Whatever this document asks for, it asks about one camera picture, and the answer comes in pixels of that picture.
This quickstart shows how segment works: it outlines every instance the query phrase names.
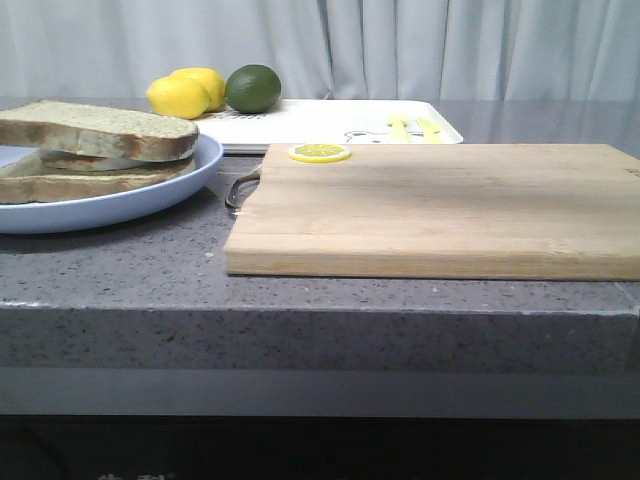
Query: lime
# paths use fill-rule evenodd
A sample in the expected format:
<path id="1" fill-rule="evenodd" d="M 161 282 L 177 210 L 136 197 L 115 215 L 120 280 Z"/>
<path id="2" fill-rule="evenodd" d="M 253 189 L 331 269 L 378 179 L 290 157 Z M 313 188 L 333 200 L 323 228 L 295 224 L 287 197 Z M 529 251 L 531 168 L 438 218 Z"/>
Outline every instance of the lime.
<path id="1" fill-rule="evenodd" d="M 280 98 L 278 74 L 266 65 L 245 65 L 227 79 L 227 105 L 240 113 L 263 113 Z"/>
<path id="2" fill-rule="evenodd" d="M 304 143 L 291 147 L 289 156 L 300 162 L 329 163 L 349 158 L 351 150 L 334 143 Z"/>
<path id="3" fill-rule="evenodd" d="M 211 102 L 207 112 L 220 108 L 224 104 L 225 82 L 217 70 L 207 67 L 180 68 L 171 72 L 171 75 L 181 75 L 199 82 L 209 93 Z"/>
<path id="4" fill-rule="evenodd" d="M 155 80 L 146 95 L 155 113 L 187 119 L 202 115 L 211 102 L 209 93 L 199 82 L 179 75 Z"/>

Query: curtain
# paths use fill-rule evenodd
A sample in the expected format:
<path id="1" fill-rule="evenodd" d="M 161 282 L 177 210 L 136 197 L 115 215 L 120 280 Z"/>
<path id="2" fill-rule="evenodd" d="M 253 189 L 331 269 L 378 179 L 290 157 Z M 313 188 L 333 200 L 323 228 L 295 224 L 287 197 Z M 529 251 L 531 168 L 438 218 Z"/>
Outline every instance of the curtain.
<path id="1" fill-rule="evenodd" d="M 144 97 L 270 65 L 285 98 L 638 100 L 638 0 L 0 0 L 0 95 Z"/>

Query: granite countertop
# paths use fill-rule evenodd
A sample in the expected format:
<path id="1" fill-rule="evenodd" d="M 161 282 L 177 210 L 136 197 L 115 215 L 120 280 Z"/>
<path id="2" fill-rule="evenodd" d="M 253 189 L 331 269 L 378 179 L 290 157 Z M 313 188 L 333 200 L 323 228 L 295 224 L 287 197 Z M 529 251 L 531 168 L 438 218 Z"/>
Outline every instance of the granite countertop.
<path id="1" fill-rule="evenodd" d="M 82 101 L 145 108 L 142 100 Z M 638 103 L 434 105 L 467 143 L 609 143 L 640 158 Z M 139 220 L 0 235 L 0 375 L 17 382 L 22 401 L 47 372 L 86 369 L 126 372 L 121 386 L 134 384 L 136 371 L 250 373 L 248 382 L 289 372 L 304 382 L 305 372 L 600 381 L 640 370 L 639 282 L 228 276 L 222 248 L 234 217 L 223 199 L 259 161 L 226 156 L 207 188 Z M 0 407 L 16 405 L 2 396 L 8 388 L 0 387 Z"/>

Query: sandwich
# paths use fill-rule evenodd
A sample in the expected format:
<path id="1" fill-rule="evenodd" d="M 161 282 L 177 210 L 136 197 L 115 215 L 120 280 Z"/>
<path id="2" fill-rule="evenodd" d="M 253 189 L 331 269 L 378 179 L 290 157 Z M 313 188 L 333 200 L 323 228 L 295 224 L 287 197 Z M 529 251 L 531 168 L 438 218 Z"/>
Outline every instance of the sandwich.
<path id="1" fill-rule="evenodd" d="M 195 122 L 40 100 L 0 111 L 0 145 L 37 150 L 0 168 L 0 203 L 56 202 L 125 192 L 195 170 Z"/>

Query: blue plate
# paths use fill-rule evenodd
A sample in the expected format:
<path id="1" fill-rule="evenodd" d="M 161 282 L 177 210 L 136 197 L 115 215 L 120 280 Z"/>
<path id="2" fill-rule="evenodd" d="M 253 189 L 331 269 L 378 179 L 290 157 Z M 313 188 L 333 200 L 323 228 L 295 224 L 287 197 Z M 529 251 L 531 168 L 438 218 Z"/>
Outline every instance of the blue plate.
<path id="1" fill-rule="evenodd" d="M 18 161 L 33 148 L 0 146 L 0 167 Z M 0 205 L 0 233 L 59 233 L 126 222 L 164 210 L 203 188 L 215 174 L 222 145 L 200 135 L 196 169 L 172 180 L 128 192 L 51 203 Z"/>

